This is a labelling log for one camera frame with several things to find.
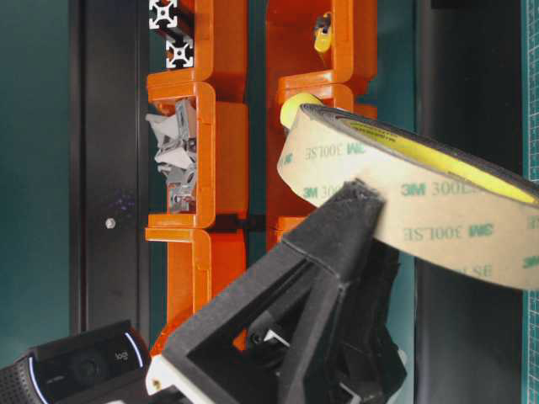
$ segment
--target screw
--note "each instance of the screw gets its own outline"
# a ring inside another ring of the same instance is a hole
[[[258,345],[259,343],[262,343],[262,337],[260,337],[258,334],[253,334],[251,336],[251,341],[253,341],[254,344]]]
[[[104,226],[109,230],[114,229],[116,227],[116,221],[112,217],[110,217],[109,219],[104,221]]]
[[[155,390],[160,391],[161,390],[161,382],[157,379],[152,380],[153,387]]]

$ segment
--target yellow object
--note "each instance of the yellow object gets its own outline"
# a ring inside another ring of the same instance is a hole
[[[331,13],[325,13],[324,18],[331,18]],[[333,41],[333,30],[331,25],[317,29],[314,34],[314,49],[322,58],[324,64],[328,64],[328,53],[331,50]]]
[[[323,105],[322,101],[310,93],[299,93],[288,98],[280,109],[280,123],[287,129],[292,127],[297,110],[302,104]]]

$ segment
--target logi logo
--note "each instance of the logi logo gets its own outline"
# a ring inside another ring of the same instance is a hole
[[[127,351],[115,353],[116,360],[124,360],[127,361],[129,359],[129,354]]]

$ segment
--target roll of tape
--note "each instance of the roll of tape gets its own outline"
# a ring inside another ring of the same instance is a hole
[[[290,129],[296,118],[296,112],[303,104],[323,105],[322,101],[310,93],[299,93],[288,98],[280,109],[280,124]]]
[[[303,104],[277,169],[315,206],[358,178],[386,199],[378,240],[473,278],[539,288],[539,187],[501,167],[374,120]]]

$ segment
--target black frame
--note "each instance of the black frame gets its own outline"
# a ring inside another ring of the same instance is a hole
[[[417,2],[419,133],[520,174],[520,2],[465,3]],[[415,402],[520,402],[522,292],[416,267]]]
[[[69,7],[71,333],[129,319],[148,342],[147,0]]]

